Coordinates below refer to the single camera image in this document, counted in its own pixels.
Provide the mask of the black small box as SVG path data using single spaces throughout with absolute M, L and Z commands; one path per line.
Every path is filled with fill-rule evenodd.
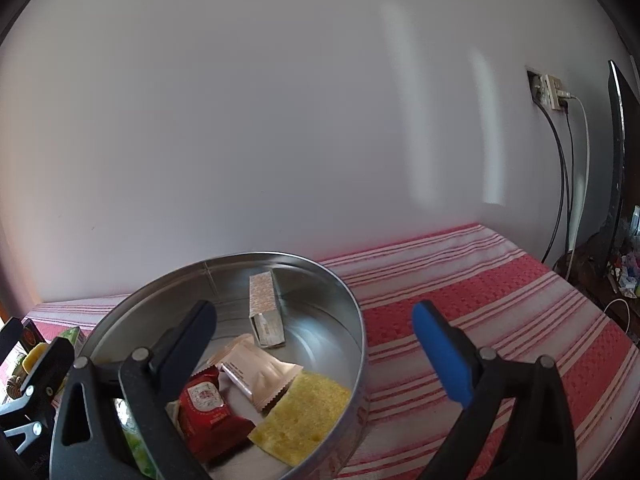
M 46 338 L 44 338 L 40 330 L 38 330 L 37 325 L 30 318 L 24 318 L 22 326 L 22 333 L 20 338 L 18 338 L 18 342 L 26 354 L 29 354 L 38 344 L 45 344 L 47 342 Z

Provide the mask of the green tissue pack front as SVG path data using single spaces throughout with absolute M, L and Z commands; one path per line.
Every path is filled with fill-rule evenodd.
M 132 457 L 136 462 L 140 472 L 150 479 L 157 478 L 157 471 L 146 450 L 139 428 L 134 421 L 129 405 L 124 399 L 116 398 L 114 400 L 116 414 L 122 427 L 125 439 L 128 443 Z

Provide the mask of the green tissue pack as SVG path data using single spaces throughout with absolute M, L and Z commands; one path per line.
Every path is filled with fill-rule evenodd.
M 86 334 L 80 326 L 67 327 L 58 334 L 59 337 L 64 338 L 70 342 L 74 348 L 75 356 L 79 356 L 82 347 L 86 342 Z
M 157 471 L 146 450 L 139 428 L 134 421 L 129 405 L 124 399 L 116 398 L 114 400 L 116 414 L 122 427 L 125 439 L 128 443 L 132 457 L 136 462 L 140 472 L 150 479 L 157 478 Z

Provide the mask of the red snack packet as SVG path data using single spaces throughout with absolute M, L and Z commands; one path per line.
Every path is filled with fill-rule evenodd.
M 193 375 L 179 396 L 178 422 L 186 447 L 202 464 L 242 448 L 254 422 L 235 415 L 219 391 L 216 366 Z

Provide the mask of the pink snack packet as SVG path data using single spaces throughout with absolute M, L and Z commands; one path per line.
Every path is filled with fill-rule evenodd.
M 277 399 L 304 369 L 259 348 L 250 334 L 234 338 L 211 356 L 206 365 L 222 370 L 258 412 Z

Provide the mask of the round metal tin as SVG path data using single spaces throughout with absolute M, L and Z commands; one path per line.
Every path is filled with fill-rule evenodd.
M 333 479 L 352 457 L 367 425 L 367 337 L 358 302 L 333 272 L 282 252 L 246 252 L 172 271 L 122 300 L 96 326 L 82 353 L 93 363 L 121 361 L 151 347 L 177 326 L 198 300 L 217 310 L 217 328 L 203 356 L 210 358 L 252 330 L 250 277 L 270 272 L 285 343 L 279 360 L 329 377 L 352 393 L 343 415 L 318 448 L 292 468 L 250 445 L 209 467 L 214 479 Z

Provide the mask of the pink patterned small box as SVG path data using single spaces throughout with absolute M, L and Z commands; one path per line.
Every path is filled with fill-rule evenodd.
M 248 319 L 259 347 L 276 348 L 285 344 L 279 298 L 271 271 L 250 276 Z

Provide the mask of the yellow sponge piece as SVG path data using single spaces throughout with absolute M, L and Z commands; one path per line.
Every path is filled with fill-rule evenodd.
M 296 467 L 318 448 L 343 415 L 349 388 L 317 373 L 300 372 L 288 391 L 248 435 L 262 451 Z

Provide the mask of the brown twine ball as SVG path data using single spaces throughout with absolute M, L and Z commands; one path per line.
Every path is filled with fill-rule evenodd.
M 26 375 L 24 373 L 15 373 L 9 377 L 6 382 L 6 394 L 10 399 L 19 399 L 22 396 L 21 388 L 25 378 Z

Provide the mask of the green tissue pack upright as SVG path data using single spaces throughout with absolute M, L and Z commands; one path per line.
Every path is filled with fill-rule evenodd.
M 82 347 L 86 342 L 86 334 L 80 326 L 67 327 L 58 334 L 59 337 L 64 338 L 70 342 L 74 348 L 75 356 L 79 356 Z

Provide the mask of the red white striped bedspread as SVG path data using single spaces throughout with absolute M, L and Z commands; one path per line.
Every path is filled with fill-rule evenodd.
M 366 393 L 364 419 L 320 477 L 413 479 L 460 408 L 414 336 L 412 307 L 430 300 L 451 325 L 503 358 L 558 364 L 575 428 L 578 474 L 612 478 L 639 425 L 639 351 L 581 292 L 486 226 L 471 224 L 320 264 L 247 252 L 190 264 L 131 295 L 40 304 L 30 317 L 53 338 L 86 334 L 96 361 L 120 360 L 177 324 L 195 301 L 216 304 L 214 348 L 250 329 L 248 279 L 271 272 L 285 325 L 281 360 Z

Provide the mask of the wooden desk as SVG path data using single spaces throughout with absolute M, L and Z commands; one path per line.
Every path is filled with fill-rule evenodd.
M 570 254 L 555 261 L 552 270 L 591 300 L 639 345 L 639 239 L 614 249 L 605 263 L 596 260 L 599 235 L 593 235 Z

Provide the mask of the black monitor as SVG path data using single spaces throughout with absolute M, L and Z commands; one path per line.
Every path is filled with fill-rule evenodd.
M 613 125 L 613 173 L 605 222 L 605 258 L 634 244 L 639 235 L 639 100 L 614 61 L 608 62 Z

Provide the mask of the white wall socket adapter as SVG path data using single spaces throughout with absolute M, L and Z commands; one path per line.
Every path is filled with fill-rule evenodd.
M 535 102 L 557 112 L 568 107 L 568 101 L 573 96 L 564 88 L 560 78 L 533 68 L 526 70 L 526 74 L 530 94 Z

